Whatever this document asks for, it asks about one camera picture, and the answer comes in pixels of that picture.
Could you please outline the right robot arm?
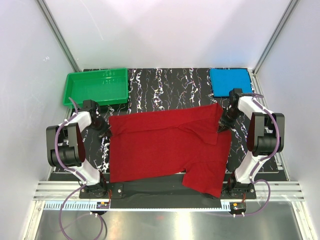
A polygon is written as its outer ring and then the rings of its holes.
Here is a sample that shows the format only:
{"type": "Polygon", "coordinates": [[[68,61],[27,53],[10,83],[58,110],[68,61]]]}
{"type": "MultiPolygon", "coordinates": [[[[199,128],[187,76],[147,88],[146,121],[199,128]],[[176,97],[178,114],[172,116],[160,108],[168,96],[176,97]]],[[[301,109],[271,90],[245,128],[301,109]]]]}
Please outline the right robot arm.
{"type": "Polygon", "coordinates": [[[234,128],[239,116],[245,115],[250,124],[247,132],[247,153],[240,166],[230,175],[223,193],[239,198],[254,191],[255,176],[276,153],[284,148],[285,115],[273,112],[258,102],[264,96],[244,93],[240,88],[229,92],[228,107],[223,109],[218,132],[234,128]]]}

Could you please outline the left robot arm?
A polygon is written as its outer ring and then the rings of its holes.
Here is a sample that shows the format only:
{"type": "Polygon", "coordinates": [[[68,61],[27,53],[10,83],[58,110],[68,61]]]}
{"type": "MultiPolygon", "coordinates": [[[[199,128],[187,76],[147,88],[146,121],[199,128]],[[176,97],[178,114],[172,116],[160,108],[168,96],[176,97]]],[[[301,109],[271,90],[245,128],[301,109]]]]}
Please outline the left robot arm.
{"type": "Polygon", "coordinates": [[[86,159],[82,132],[86,128],[98,131],[98,138],[111,137],[110,125],[100,114],[100,106],[93,100],[84,100],[82,107],[73,101],[75,112],[59,125],[46,128],[46,152],[50,166],[72,173],[80,181],[81,190],[89,196],[111,196],[102,172],[86,159]]]}

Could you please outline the red t shirt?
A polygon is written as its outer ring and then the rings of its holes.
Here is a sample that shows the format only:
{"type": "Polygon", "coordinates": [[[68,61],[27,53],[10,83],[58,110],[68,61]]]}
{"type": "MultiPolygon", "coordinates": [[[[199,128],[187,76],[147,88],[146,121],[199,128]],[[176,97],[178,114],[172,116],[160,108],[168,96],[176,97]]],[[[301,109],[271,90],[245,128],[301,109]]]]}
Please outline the red t shirt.
{"type": "Polygon", "coordinates": [[[210,104],[109,118],[109,179],[112,183],[184,172],[182,184],[220,197],[232,143],[219,132],[223,109],[210,104]]]}

